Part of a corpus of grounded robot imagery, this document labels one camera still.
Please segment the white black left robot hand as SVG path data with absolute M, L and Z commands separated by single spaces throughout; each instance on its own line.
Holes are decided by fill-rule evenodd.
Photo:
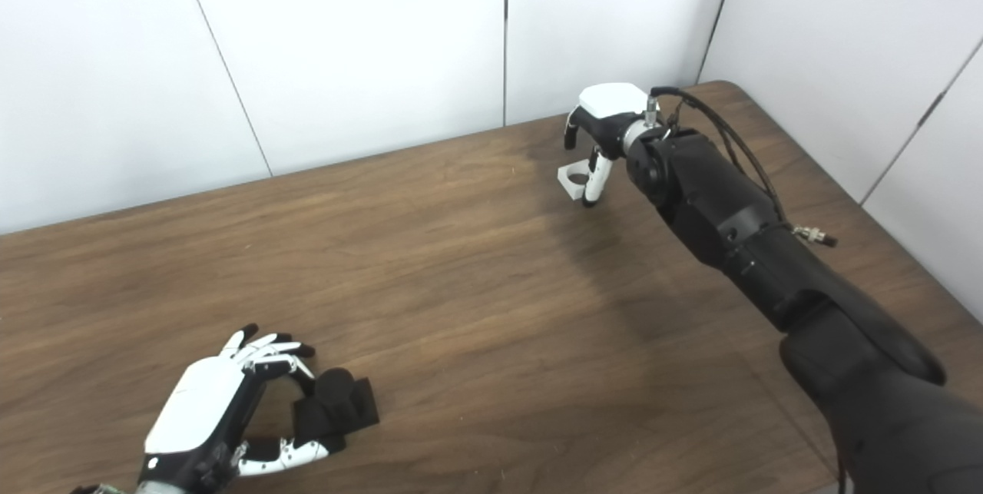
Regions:
M 249 323 L 219 353 L 187 366 L 145 438 L 138 493 L 221 493 L 235 479 L 287 472 L 346 449 L 341 435 L 299 430 L 246 438 L 269 382 L 288 377 L 305 402 L 315 397 L 305 362 L 315 350 L 288 333 L 257 333 Z

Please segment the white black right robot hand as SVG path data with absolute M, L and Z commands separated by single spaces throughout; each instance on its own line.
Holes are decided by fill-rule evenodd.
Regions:
M 659 123 L 656 98 L 630 82 L 605 82 L 581 91 L 576 108 L 568 113 L 563 148 L 576 148 L 578 134 L 594 142 L 590 157 L 558 169 L 558 181 L 573 200 L 593 207 L 601 199 L 614 162 L 625 159 L 640 134 Z

